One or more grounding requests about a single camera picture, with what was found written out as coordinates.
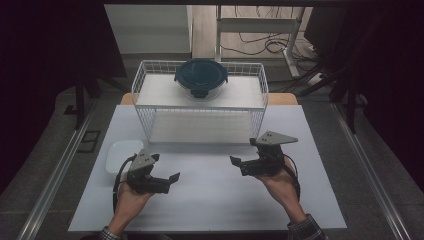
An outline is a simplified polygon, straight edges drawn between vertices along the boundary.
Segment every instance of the wire basket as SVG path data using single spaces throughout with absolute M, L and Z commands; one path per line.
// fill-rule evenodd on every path
M 183 61 L 142 61 L 132 99 L 149 142 L 248 144 L 256 138 L 268 103 L 259 63 L 220 63 L 228 83 L 210 101 L 193 101 L 174 81 Z

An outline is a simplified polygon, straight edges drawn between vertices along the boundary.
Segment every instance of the wooden table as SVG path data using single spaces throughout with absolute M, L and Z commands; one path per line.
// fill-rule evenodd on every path
M 121 105 L 132 105 L 131 93 L 126 93 L 121 100 Z M 269 105 L 299 105 L 296 96 L 291 93 L 269 93 Z

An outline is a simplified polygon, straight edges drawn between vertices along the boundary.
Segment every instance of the white shelf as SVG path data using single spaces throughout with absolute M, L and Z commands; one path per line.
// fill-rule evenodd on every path
M 210 101 L 196 101 L 174 81 L 174 74 L 147 74 L 136 105 L 194 108 L 263 109 L 263 93 L 256 76 L 229 76 L 219 95 Z

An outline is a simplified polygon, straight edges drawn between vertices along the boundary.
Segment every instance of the wire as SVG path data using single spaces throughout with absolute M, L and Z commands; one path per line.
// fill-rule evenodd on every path
M 118 203 L 118 190 L 119 190 L 119 185 L 121 183 L 122 172 L 124 171 L 124 168 L 127 165 L 127 163 L 134 161 L 134 159 L 136 158 L 136 156 L 137 155 L 134 154 L 134 156 L 129 157 L 127 160 L 125 160 L 125 162 L 122 164 L 121 168 L 119 169 L 118 175 L 116 175 L 115 184 L 113 185 L 113 194 L 112 194 L 113 212 L 115 212 L 116 205 Z
M 258 39 L 255 39 L 255 40 L 244 40 L 242 37 L 241 37 L 241 35 L 240 35 L 240 40 L 242 41 L 242 42 L 244 42 L 244 43 L 252 43 L 252 42 L 259 42 L 259 41 L 262 41 L 262 40 L 265 40 L 265 39 L 269 39 L 270 37 L 276 37 L 276 36 L 279 36 L 279 35 L 281 35 L 282 33 L 276 33 L 276 34 L 274 34 L 274 35 L 271 35 L 271 36 L 266 36 L 266 37 L 263 37 L 263 38 L 258 38 Z
M 259 53 L 262 53 L 262 52 L 264 52 L 264 51 L 266 50 L 266 47 L 265 47 L 264 49 L 262 49 L 262 50 L 261 50 L 261 51 L 259 51 L 259 52 L 256 52 L 256 53 L 248 53 L 248 52 L 239 51 L 239 50 L 237 50 L 237 49 L 233 49 L 233 48 L 226 48 L 226 47 L 223 47 L 222 45 L 221 45 L 221 48 L 223 48 L 223 49 L 225 49 L 225 50 L 228 50 L 228 51 L 238 52 L 238 53 L 241 53 L 241 54 L 251 55 L 251 56 L 253 56 L 253 55 L 258 55 Z
M 294 163 L 293 159 L 292 159 L 289 155 L 284 154 L 284 156 L 285 156 L 285 157 L 287 157 L 287 158 L 288 158 L 288 159 L 289 159 L 289 160 L 293 163 L 294 171 L 295 171 L 296 177 L 298 177 L 296 163 Z
M 236 17 L 238 17 L 238 15 L 240 15 L 240 17 L 241 17 L 241 13 L 238 10 L 238 6 L 234 6 L 234 13 L 235 13 Z
M 268 14 L 274 12 L 274 7 L 271 7 L 271 9 L 266 13 L 265 17 L 268 17 Z
M 300 60 L 297 60 L 296 61 L 296 66 L 298 67 L 298 68 L 300 68 L 300 69 L 302 69 L 303 71 L 305 71 L 305 72 L 309 72 L 309 71 L 311 71 L 312 69 L 313 69 L 313 67 L 311 67 L 311 68 L 304 68 L 304 67 L 302 67 L 299 63 L 301 63 L 301 62 L 316 62 L 316 61 L 312 61 L 312 60 L 303 60 L 303 59 L 300 59 Z
M 275 14 L 275 18 L 278 18 L 278 12 L 280 11 L 280 7 L 277 8 L 277 13 Z
M 287 43 L 288 43 L 287 39 L 281 39 L 281 38 L 268 39 L 265 42 L 265 48 L 268 50 L 268 52 L 276 54 L 276 53 L 283 52 L 287 48 Z M 279 47 L 279 50 L 273 51 L 269 49 L 269 46 L 271 45 L 277 45 Z
M 318 73 L 322 69 L 322 65 L 318 63 L 315 65 L 312 69 L 310 69 L 308 72 L 303 74 L 300 78 L 295 79 L 296 81 L 290 84 L 287 87 L 279 88 L 274 90 L 273 92 L 293 92 L 297 87 L 309 82 L 315 73 Z

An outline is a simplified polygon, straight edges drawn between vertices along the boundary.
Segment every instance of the white table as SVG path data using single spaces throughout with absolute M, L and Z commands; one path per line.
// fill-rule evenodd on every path
M 301 204 L 322 228 L 346 228 L 301 106 L 268 106 L 260 135 L 266 130 L 297 137 L 282 146 L 297 164 Z M 253 177 L 241 176 L 229 155 L 256 159 L 251 146 L 148 144 L 134 106 L 116 107 L 86 189 L 69 231 L 101 230 L 112 218 L 114 177 L 105 171 L 109 146 L 142 139 L 150 153 L 160 153 L 152 175 L 168 178 L 181 172 L 169 194 L 156 194 L 127 227 L 131 232 L 226 232 L 285 230 L 283 208 Z

